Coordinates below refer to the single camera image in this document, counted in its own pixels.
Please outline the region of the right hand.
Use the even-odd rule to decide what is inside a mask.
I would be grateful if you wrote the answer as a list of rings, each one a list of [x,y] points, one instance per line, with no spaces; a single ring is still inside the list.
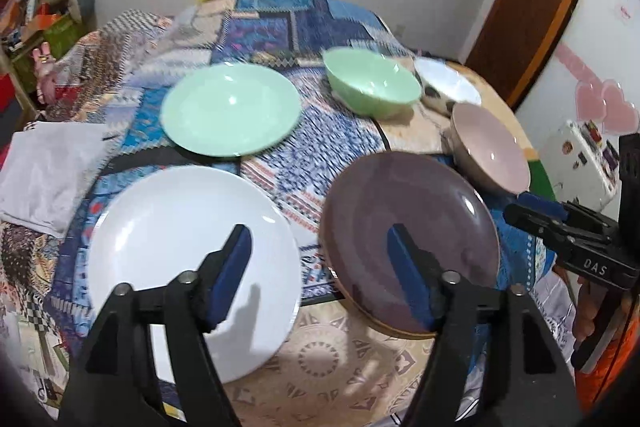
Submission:
[[[583,277],[578,277],[579,293],[576,315],[573,323],[573,335],[576,343],[581,343],[594,332],[594,319],[600,308],[594,286]]]

